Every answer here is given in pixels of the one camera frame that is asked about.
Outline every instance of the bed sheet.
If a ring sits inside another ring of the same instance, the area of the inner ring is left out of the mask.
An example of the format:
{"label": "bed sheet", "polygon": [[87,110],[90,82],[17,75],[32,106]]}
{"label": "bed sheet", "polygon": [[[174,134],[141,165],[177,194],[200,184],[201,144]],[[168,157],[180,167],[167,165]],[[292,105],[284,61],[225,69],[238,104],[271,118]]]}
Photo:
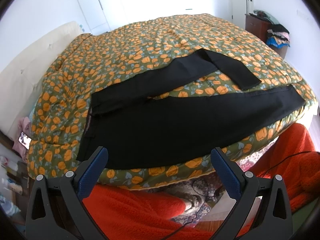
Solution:
{"label": "bed sheet", "polygon": [[[200,48],[242,61],[261,79],[260,85],[248,91],[292,84],[306,101],[301,109],[282,120],[223,148],[231,160],[243,159],[260,150],[317,105],[309,85],[276,52],[254,35],[209,14],[158,18],[125,25],[99,36],[82,34],[44,75],[43,92],[36,104],[32,122],[32,142],[28,154],[30,177],[35,178],[38,174],[48,178],[58,177],[68,170],[76,170],[79,165],[76,157],[92,93],[144,71],[164,67],[173,58],[187,56]],[[155,99],[226,93],[244,92],[225,74],[216,71]],[[202,125],[205,124],[190,127],[189,132],[201,134]],[[210,156],[206,155],[168,167],[104,169],[99,182],[128,189],[145,189],[212,171]]]}

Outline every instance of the black pants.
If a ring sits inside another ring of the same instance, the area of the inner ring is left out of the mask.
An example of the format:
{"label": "black pants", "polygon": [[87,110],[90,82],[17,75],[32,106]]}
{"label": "black pants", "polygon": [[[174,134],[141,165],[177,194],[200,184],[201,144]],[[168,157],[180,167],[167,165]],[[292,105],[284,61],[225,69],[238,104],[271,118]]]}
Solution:
{"label": "black pants", "polygon": [[190,98],[167,97],[88,116],[78,160],[97,146],[108,149],[106,167],[169,166],[209,154],[268,126],[305,101],[294,87]]}
{"label": "black pants", "polygon": [[169,92],[217,70],[230,77],[241,90],[248,90],[261,82],[241,61],[199,49],[187,57],[175,58],[166,67],[145,71],[93,93],[91,114],[106,114],[144,102],[148,97]]}

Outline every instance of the white wardrobe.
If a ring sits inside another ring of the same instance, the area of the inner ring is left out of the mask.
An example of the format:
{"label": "white wardrobe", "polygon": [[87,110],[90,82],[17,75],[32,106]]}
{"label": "white wardrobe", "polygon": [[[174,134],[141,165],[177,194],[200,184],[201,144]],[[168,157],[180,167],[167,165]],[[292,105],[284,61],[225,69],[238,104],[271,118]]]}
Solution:
{"label": "white wardrobe", "polygon": [[78,0],[78,3],[94,35],[158,17],[214,15],[214,0]]}

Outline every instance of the orange flower pattern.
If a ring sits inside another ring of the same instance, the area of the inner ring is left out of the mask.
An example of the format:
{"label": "orange flower pattern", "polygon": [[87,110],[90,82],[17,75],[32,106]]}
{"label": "orange flower pattern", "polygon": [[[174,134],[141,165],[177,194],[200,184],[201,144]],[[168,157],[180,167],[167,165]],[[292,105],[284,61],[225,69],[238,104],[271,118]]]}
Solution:
{"label": "orange flower pattern", "polygon": [[[168,65],[204,48],[242,61],[261,84],[249,91],[292,84],[305,105],[224,152],[239,160],[264,147],[317,103],[299,73],[262,41],[232,23],[209,14],[177,15],[125,25],[99,36],[82,34],[52,63],[43,78],[36,105],[28,154],[28,172],[35,178],[75,171],[90,95],[133,76]],[[155,97],[203,97],[243,93],[220,71]],[[99,182],[128,189],[167,185],[212,172],[210,156],[152,169],[104,169]]]}

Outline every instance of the dresser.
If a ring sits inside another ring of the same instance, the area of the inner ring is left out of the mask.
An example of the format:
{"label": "dresser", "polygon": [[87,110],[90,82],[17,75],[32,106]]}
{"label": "dresser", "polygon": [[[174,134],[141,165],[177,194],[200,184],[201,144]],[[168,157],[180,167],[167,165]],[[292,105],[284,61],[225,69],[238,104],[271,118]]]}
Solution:
{"label": "dresser", "polygon": [[[245,30],[257,36],[264,43],[267,42],[268,29],[271,28],[271,25],[272,24],[267,20],[262,20],[248,14],[245,16]],[[269,47],[272,48],[276,53],[278,53],[280,57],[282,57],[283,59],[285,58],[288,46],[284,46],[281,49],[278,49],[273,45],[270,45]]]}
{"label": "dresser", "polygon": [[267,42],[268,29],[271,25],[267,20],[261,20],[248,14],[245,16],[245,30],[257,36],[264,43]]}

